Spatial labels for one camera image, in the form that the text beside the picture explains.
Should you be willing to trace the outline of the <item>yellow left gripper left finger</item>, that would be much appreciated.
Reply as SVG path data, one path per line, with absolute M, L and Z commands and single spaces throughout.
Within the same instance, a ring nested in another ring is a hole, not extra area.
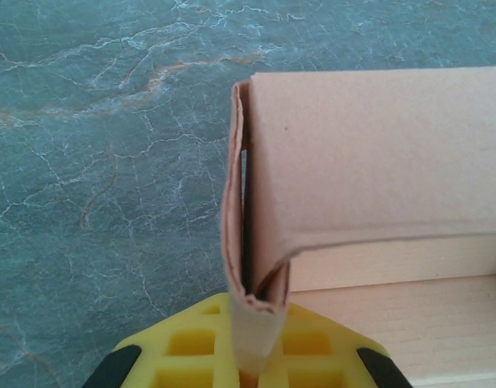
M 121 340 L 85 387 L 239 387 L 229 296 L 218 293 Z

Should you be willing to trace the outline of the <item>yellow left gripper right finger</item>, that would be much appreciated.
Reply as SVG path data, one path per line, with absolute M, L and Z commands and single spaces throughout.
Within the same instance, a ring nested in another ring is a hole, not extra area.
M 401 388 L 411 383 L 381 344 L 291 304 L 259 386 Z

